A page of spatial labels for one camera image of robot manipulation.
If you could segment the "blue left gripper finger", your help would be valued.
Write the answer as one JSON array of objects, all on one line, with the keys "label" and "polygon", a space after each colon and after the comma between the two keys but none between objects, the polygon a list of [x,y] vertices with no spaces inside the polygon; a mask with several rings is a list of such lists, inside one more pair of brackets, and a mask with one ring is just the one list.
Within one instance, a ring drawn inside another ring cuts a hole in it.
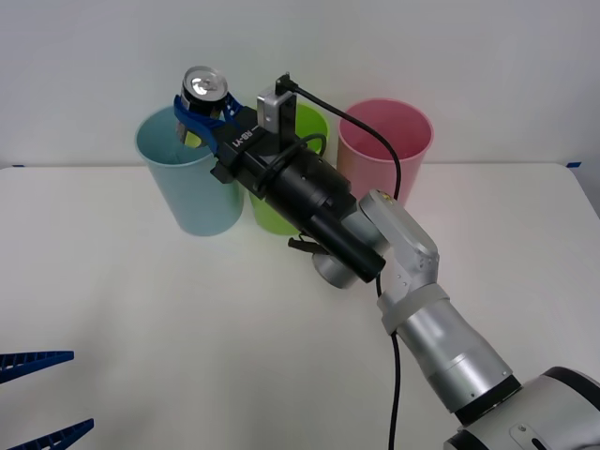
[{"label": "blue left gripper finger", "polygon": [[66,450],[94,428],[92,418],[16,445],[11,450]]},{"label": "blue left gripper finger", "polygon": [[8,383],[73,359],[73,351],[2,353],[0,355],[0,383]]}]

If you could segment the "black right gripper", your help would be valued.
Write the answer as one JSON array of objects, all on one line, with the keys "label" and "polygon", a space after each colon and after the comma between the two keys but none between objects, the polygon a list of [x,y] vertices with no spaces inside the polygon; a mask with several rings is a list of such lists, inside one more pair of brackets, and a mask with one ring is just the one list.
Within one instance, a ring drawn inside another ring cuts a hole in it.
[{"label": "black right gripper", "polygon": [[264,195],[287,160],[268,166],[277,155],[299,140],[297,134],[281,138],[260,127],[254,109],[231,93],[220,98],[178,95],[173,101],[179,124],[197,135],[217,159],[211,170],[222,184],[234,180],[254,195]]}]

